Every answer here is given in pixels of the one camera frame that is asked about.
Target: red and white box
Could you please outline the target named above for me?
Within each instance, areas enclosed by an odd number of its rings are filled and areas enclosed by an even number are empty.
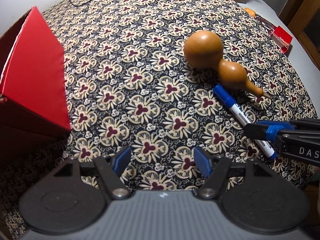
[[[31,8],[0,38],[0,165],[70,132],[63,47]]]

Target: blue marker cap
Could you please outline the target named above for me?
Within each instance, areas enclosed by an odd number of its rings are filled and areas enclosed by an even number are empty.
[[[212,92],[223,102],[223,104],[227,108],[230,108],[236,103],[233,97],[228,94],[228,92],[223,88],[222,85],[216,85],[212,89]]]

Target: red box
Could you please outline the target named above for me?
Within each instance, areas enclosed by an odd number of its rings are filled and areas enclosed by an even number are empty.
[[[63,47],[36,7],[0,38],[0,165],[70,132]]]

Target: brown gourd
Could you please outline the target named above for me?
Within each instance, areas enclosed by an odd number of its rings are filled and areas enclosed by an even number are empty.
[[[197,31],[185,42],[184,57],[194,68],[212,68],[217,71],[221,84],[228,89],[245,90],[257,97],[265,96],[262,88],[255,86],[247,77],[244,67],[223,59],[223,44],[211,31]]]

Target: floral tablecloth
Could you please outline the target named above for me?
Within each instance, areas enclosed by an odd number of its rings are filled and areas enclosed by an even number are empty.
[[[233,92],[253,122],[316,118],[287,57],[233,0],[94,0],[79,8],[63,0],[43,16],[65,49],[72,132],[1,171],[1,207],[14,238],[26,230],[18,198],[72,155],[85,162],[131,146],[132,161],[121,177],[130,189],[197,189],[204,178],[193,159],[195,146],[235,162],[267,163],[212,94],[217,75],[186,64],[183,44],[197,30],[217,33],[224,58],[243,65],[271,95]],[[267,164],[297,187],[314,174],[313,166],[287,158]],[[94,178],[83,180],[96,186]],[[228,188],[241,180],[231,178]]]

